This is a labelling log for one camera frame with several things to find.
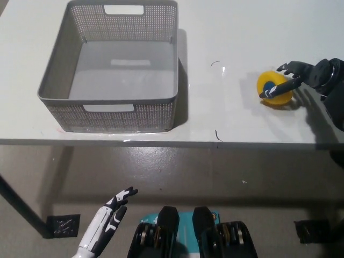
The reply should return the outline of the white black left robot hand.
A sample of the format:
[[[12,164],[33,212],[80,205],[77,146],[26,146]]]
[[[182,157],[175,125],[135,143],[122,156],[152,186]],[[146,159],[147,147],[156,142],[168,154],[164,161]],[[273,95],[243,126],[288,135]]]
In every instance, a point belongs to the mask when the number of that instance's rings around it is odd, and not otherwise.
[[[98,209],[74,257],[99,257],[102,254],[127,211],[127,198],[137,193],[133,187],[126,188]]]

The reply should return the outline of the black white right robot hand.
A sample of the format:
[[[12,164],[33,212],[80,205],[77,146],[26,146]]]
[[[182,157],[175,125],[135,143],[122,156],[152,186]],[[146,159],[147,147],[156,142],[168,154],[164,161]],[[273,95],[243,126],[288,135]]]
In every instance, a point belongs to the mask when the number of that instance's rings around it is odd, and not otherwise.
[[[302,83],[309,81],[313,69],[314,65],[300,61],[290,61],[289,63],[282,64],[276,71],[283,71],[284,75],[293,74],[292,79],[280,84],[275,83],[270,89],[263,89],[259,93],[259,97],[273,99],[300,87]]]

